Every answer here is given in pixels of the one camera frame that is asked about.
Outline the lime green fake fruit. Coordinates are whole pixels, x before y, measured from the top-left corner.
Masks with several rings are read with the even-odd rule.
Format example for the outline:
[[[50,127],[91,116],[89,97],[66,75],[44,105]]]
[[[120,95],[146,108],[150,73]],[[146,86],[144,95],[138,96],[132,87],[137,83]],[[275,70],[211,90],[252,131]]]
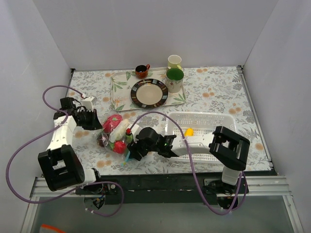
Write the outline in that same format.
[[[126,133],[125,134],[125,141],[127,144],[130,144],[133,141],[133,134],[132,133]]]

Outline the clear zip top bag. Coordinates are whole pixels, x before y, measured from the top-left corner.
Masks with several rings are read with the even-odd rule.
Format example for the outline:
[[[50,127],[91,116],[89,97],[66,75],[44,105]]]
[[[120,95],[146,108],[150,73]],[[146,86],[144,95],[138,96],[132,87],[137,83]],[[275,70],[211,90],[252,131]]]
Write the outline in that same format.
[[[135,136],[140,132],[141,127],[133,125],[119,114],[110,115],[102,127],[103,129],[96,137],[97,144],[107,151],[125,156],[121,166],[126,165],[131,160],[127,145],[133,140],[136,141]]]

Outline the yellow fake corn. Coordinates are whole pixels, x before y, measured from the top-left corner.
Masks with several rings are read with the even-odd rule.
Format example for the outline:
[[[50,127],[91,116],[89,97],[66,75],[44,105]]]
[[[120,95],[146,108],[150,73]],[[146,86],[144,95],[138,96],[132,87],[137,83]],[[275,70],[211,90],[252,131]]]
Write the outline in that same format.
[[[194,136],[194,130],[193,128],[188,128],[184,132],[184,137],[191,137]]]

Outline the white perforated plastic basket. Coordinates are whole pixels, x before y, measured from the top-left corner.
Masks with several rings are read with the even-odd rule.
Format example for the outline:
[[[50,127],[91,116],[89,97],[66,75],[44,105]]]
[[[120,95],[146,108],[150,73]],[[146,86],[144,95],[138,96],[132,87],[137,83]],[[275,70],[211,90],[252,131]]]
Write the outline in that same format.
[[[237,126],[229,114],[219,113],[203,113],[203,112],[171,112],[168,116],[172,118],[183,130],[183,133],[188,128],[193,128],[194,136],[202,136],[212,134],[217,126],[224,126],[237,133]],[[165,135],[175,134],[181,136],[181,132],[169,119],[166,119]],[[210,153],[194,153],[191,149],[193,163],[203,164],[219,164],[222,163]],[[189,155],[171,158],[173,161],[190,162]]]

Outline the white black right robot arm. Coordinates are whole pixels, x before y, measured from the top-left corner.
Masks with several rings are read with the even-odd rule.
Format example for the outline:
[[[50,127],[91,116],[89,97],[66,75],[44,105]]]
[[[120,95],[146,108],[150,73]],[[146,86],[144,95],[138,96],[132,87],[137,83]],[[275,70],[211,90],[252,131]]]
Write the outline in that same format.
[[[212,154],[224,165],[220,188],[226,193],[231,193],[240,187],[245,177],[243,171],[246,168],[250,146],[248,139],[224,126],[217,126],[214,132],[209,134],[187,136],[171,116],[166,116],[166,119],[178,128],[180,136],[162,136],[150,127],[135,133],[135,124],[132,124],[121,134],[123,138],[130,139],[122,153],[138,161],[149,152],[157,152],[165,158],[184,155],[192,157],[194,153]]]

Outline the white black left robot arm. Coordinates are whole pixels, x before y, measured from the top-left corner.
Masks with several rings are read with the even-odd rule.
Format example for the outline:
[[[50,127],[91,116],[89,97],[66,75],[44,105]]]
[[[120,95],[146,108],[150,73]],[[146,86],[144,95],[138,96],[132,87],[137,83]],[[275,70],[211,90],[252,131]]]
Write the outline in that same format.
[[[76,106],[77,100],[74,98],[60,100],[61,108],[53,116],[58,129],[53,132],[47,150],[38,155],[38,162],[51,191],[74,185],[86,185],[92,194],[99,194],[103,190],[99,172],[94,168],[84,168],[72,148],[76,127],[87,131],[103,128],[94,108],[95,101],[95,97],[87,97]]]

